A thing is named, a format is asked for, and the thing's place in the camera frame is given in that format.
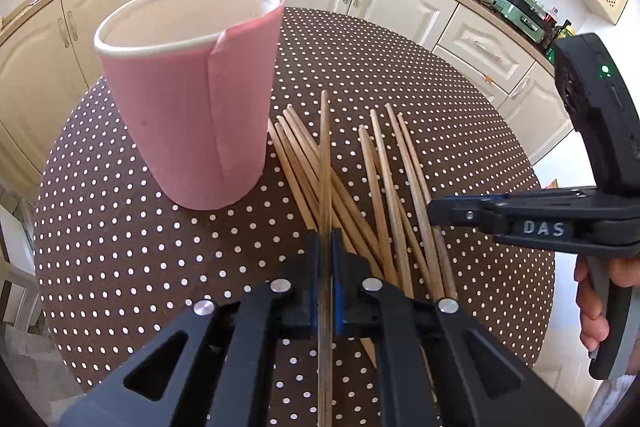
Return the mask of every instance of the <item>brown tablecloth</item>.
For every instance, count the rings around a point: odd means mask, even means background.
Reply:
[[[330,90],[333,161],[374,225],[357,128],[375,108],[394,181],[411,196],[384,105],[402,112],[433,196],[539,188],[497,111],[456,70],[417,44],[334,13],[287,9],[271,116],[292,103],[314,133]],[[84,389],[105,378],[185,306],[242,298],[301,253],[305,227],[275,151],[241,201],[212,212],[178,207],[159,188],[100,79],[73,111],[47,162],[36,210],[36,269],[49,327]],[[497,246],[446,230],[460,301],[525,362],[537,358],[554,288],[553,253]],[[414,266],[417,298],[424,286]],[[314,343],[282,341],[272,425],[316,423]],[[334,414],[379,424],[376,372],[358,341],[334,350]]]

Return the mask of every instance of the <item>human hand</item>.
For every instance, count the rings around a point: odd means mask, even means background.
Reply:
[[[640,286],[640,257],[632,259],[610,259],[609,278],[620,287]],[[609,323],[602,317],[603,303],[596,293],[588,277],[587,260],[579,255],[575,262],[574,279],[578,282],[578,293],[575,298],[580,308],[580,324],[582,332],[580,341],[589,351],[595,351],[600,343],[609,335]],[[628,375],[640,372],[640,335],[631,356]]]

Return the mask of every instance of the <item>white cup rim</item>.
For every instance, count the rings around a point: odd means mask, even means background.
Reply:
[[[148,46],[113,46],[102,40],[105,32],[111,30],[122,18],[126,18],[133,10],[141,6],[152,4],[158,0],[132,0],[118,8],[109,15],[99,26],[94,36],[94,48],[101,55],[112,57],[148,57],[150,55],[161,55],[170,52],[179,52],[188,49],[198,48],[206,44],[213,44],[218,41],[222,32],[197,36],[191,39],[168,42],[166,44],[153,44]],[[262,14],[272,12],[282,5],[282,0],[265,0],[270,4],[269,9]]]

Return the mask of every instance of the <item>green electric grill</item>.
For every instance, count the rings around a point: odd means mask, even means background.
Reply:
[[[536,44],[544,39],[546,12],[536,0],[495,0],[495,10]]]

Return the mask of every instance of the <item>screw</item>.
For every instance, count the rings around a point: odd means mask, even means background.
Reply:
[[[201,317],[212,314],[215,309],[216,304],[213,301],[203,300],[198,301],[193,305],[193,312]]]
[[[456,300],[444,298],[438,301],[438,309],[440,309],[442,313],[453,314],[460,309],[460,305]]]
[[[291,283],[286,279],[274,279],[269,286],[276,293],[286,293],[291,289]]]
[[[369,277],[362,281],[362,287],[368,292],[378,292],[382,289],[382,281],[375,277]]]

